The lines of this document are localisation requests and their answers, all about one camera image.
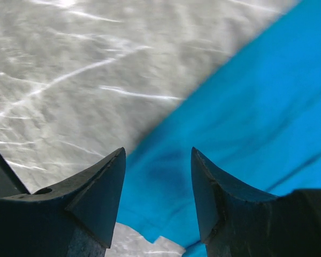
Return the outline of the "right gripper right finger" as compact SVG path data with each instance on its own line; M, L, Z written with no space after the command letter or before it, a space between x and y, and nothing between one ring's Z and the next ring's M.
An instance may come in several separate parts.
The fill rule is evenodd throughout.
M321 189L275 196L220 169L196 148L191 173L208 256L321 256Z

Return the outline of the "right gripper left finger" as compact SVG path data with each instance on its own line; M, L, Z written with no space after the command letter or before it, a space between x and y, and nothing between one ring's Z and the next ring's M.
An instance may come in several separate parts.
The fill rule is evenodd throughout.
M104 256L112 243L126 152L35 193L0 198L0 256Z

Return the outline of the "blue t-shirt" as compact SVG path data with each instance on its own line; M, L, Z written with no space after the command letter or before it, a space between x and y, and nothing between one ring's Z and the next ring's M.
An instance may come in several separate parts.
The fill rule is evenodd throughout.
M321 188L321 1L298 3L127 157L117 221L203 256L192 148L260 190Z

